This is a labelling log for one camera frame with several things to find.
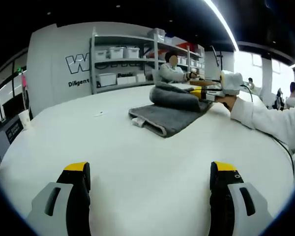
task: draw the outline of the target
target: window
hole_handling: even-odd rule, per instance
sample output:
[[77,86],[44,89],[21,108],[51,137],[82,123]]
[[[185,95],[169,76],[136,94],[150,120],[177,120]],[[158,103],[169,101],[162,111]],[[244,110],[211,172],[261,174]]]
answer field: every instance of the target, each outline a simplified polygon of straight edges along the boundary
[[277,94],[279,88],[283,93],[283,98],[290,96],[290,84],[294,81],[294,72],[277,60],[272,60],[272,89],[271,92]]
[[234,71],[241,73],[244,81],[252,78],[256,87],[262,87],[262,58],[258,54],[235,52]]

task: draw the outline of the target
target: paper cup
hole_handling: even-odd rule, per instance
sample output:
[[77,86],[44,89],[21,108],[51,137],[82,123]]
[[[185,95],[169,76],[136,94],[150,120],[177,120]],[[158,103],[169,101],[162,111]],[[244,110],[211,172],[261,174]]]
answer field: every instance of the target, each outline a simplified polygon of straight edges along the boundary
[[24,129],[29,129],[30,128],[30,115],[29,111],[25,110],[19,113],[19,118],[21,120],[21,123],[23,125]]

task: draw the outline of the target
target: person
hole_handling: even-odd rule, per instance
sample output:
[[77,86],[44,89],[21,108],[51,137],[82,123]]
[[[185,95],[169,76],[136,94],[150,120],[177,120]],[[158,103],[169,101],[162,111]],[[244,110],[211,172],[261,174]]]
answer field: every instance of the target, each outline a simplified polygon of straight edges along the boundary
[[178,56],[175,51],[167,52],[165,55],[165,61],[166,63],[162,64],[159,69],[159,76],[163,82],[186,82],[198,77],[194,72],[184,73],[183,70],[177,66]]
[[253,83],[252,78],[248,78],[249,89],[253,91],[255,89],[255,84]]
[[290,149],[295,149],[295,107],[284,111],[268,110],[263,106],[254,106],[252,102],[237,96],[216,97],[215,101],[224,104],[231,112],[231,119],[251,129],[273,135]]
[[290,91],[291,95],[285,101],[284,110],[295,107],[295,82],[291,82]]
[[284,102],[283,102],[282,96],[283,96],[283,93],[281,91],[281,88],[279,88],[276,93],[276,98],[275,98],[274,104],[272,105],[273,109],[280,110],[280,111],[283,110]]

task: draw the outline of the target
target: folded gray towel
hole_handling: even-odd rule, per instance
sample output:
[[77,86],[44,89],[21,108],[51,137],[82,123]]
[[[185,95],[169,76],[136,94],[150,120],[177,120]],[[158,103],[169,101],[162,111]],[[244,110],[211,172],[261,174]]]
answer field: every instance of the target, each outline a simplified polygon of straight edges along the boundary
[[154,105],[132,108],[129,115],[143,119],[144,127],[159,136],[173,136],[205,114],[210,107],[211,103],[200,102],[191,95],[191,90],[158,82],[150,92],[150,100]]

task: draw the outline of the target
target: white table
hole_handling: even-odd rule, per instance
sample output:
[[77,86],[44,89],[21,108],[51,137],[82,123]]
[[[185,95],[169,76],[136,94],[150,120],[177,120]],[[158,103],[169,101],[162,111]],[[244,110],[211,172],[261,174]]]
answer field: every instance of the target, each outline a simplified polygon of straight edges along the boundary
[[[65,166],[81,161],[90,163],[90,227],[99,236],[207,235],[212,161],[234,164],[267,199],[272,216],[282,209],[293,174],[274,140],[230,120],[222,104],[167,139],[135,127],[128,110],[150,104],[151,87],[76,99],[35,117],[0,166],[3,188],[20,214],[27,216],[32,199]],[[240,96],[250,100],[248,93]],[[254,102],[263,106],[256,96]]]

